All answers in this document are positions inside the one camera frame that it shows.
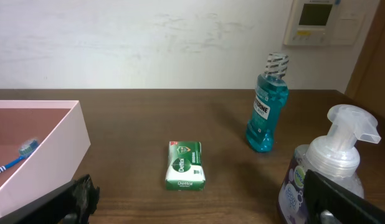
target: toothbrush head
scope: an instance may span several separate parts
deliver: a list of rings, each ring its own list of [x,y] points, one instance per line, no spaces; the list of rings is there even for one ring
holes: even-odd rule
[[[25,142],[19,149],[20,155],[26,159],[28,158],[39,146],[36,139],[31,139]]]

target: brown wooden door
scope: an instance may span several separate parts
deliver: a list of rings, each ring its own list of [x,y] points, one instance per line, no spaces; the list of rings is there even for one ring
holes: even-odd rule
[[[385,0],[381,0],[346,94],[385,117]]]

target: green and white soap package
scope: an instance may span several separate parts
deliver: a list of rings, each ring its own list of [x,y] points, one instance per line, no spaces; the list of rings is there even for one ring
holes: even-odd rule
[[[169,142],[167,190],[203,190],[205,174],[201,165],[201,143]]]

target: wooden table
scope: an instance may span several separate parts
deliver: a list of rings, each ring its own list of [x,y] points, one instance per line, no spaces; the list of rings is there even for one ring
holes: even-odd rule
[[[253,90],[0,90],[0,99],[80,100],[92,145],[75,177],[101,188],[90,223],[279,223],[276,201],[294,149],[326,135],[337,91],[292,90],[270,153],[245,140]],[[358,142],[366,199],[385,210],[380,144]],[[202,192],[166,191],[169,141],[201,141]]]

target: blue toothbrush handle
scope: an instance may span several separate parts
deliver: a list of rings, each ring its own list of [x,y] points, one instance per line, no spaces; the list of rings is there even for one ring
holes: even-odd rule
[[[18,157],[16,160],[10,162],[9,164],[5,165],[5,166],[1,166],[0,167],[0,173],[4,172],[6,169],[8,168],[11,168],[13,167],[15,164],[17,164],[18,162],[21,162],[23,159],[25,159],[25,157],[23,156],[20,156]]]

